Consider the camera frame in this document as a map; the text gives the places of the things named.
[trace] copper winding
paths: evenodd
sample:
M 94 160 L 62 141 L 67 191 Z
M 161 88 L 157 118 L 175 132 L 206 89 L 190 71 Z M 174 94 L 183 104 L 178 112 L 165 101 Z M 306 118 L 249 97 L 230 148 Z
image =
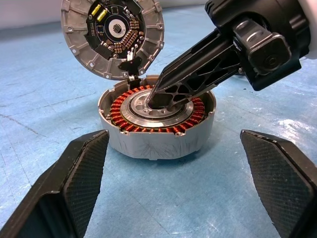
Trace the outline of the copper winding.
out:
M 186 130 L 194 127 L 195 125 L 201 123 L 205 117 L 205 105 L 200 98 L 194 98 L 194 111 L 191 117 L 185 122 L 168 128 L 143 128 L 131 124 L 126 119 L 123 118 L 120 108 L 124 100 L 134 93 L 140 92 L 146 89 L 152 89 L 153 86 L 146 85 L 139 88 L 134 88 L 123 93 L 121 96 L 115 99 L 110 109 L 110 118 L 113 124 L 120 127 L 122 131 L 128 132 L 159 132 L 159 133 L 184 133 Z

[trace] textured rubber pad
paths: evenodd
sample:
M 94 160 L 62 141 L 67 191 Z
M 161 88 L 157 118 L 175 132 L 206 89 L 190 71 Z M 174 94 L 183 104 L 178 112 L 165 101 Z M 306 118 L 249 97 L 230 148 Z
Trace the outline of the textured rubber pad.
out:
M 73 140 L 37 179 L 0 238 L 83 238 L 100 192 L 108 140 L 105 130 Z
M 107 143 L 107 136 L 88 142 L 64 186 L 65 201 L 80 238 L 85 235 L 100 193 Z
M 291 144 L 294 151 L 294 145 L 278 137 L 243 131 L 241 140 L 257 192 L 278 233 L 282 238 L 303 237 L 299 234 L 311 208 L 315 208 L 316 198 L 313 186 L 295 161 L 307 158 L 297 153 L 304 157 L 292 160 L 286 150 Z

